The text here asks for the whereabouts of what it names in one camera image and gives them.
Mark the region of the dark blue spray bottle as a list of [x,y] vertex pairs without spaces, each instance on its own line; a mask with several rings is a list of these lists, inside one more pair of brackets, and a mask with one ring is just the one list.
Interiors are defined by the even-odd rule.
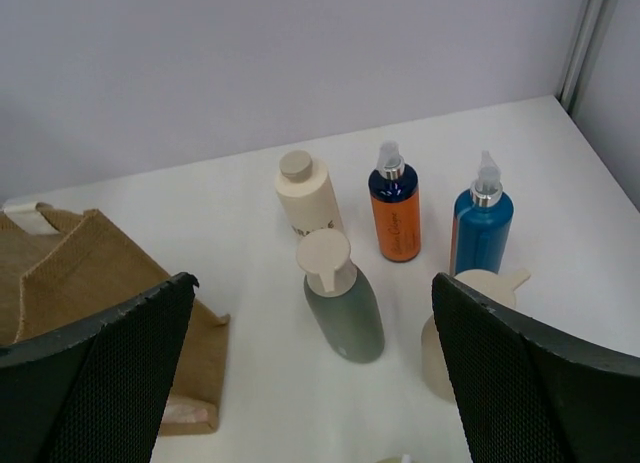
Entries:
[[501,171],[490,153],[483,151],[476,178],[454,203],[449,274],[473,269],[498,273],[513,215]]

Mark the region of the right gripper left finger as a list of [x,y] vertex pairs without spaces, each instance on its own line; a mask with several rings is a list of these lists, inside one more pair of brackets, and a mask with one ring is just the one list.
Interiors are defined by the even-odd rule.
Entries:
[[150,461],[198,285],[182,272],[2,347],[2,461]]

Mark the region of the grey-green pump bottle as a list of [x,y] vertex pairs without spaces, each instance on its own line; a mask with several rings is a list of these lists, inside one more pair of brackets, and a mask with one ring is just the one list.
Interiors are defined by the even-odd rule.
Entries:
[[358,364],[380,358],[385,336],[379,306],[351,259],[348,238],[335,229],[316,230],[300,240],[296,261],[307,303],[331,349]]

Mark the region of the yellow-green squeeze bottle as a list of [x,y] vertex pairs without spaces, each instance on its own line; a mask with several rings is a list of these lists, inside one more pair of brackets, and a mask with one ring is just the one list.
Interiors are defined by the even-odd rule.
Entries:
[[415,460],[410,454],[402,453],[391,457],[378,460],[376,463],[415,463]]

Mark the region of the beige pump bottle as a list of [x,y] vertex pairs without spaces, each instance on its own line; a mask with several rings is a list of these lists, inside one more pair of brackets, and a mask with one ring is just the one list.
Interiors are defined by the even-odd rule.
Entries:
[[[511,309],[516,307],[516,290],[530,277],[531,273],[524,268],[507,275],[472,269],[455,276],[458,281]],[[422,329],[421,355],[422,378],[427,387],[439,398],[454,404],[455,395],[433,316]]]

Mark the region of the burlap canvas tote bag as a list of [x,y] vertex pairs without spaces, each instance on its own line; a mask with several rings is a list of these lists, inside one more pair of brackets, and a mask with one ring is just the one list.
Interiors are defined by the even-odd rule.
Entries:
[[[1,209],[1,343],[10,345],[113,307],[169,274],[97,209],[32,202]],[[193,306],[163,436],[218,430],[230,318]]]

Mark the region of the white round cap bottle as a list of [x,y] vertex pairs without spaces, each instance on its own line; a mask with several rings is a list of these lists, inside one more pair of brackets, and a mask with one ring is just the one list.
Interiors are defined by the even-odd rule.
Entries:
[[345,232],[336,195],[324,161],[304,150],[279,161],[275,190],[298,240],[319,229]]

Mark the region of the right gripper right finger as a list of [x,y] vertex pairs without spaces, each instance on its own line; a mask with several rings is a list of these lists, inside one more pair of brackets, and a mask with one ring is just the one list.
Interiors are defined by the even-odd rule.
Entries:
[[432,309],[475,462],[636,462],[639,360],[439,273]]

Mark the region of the blue orange spray bottle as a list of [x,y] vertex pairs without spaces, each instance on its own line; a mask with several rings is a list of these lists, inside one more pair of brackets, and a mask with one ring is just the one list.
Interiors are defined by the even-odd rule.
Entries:
[[411,261],[421,250],[419,181],[396,142],[381,145],[368,190],[381,254],[392,262]]

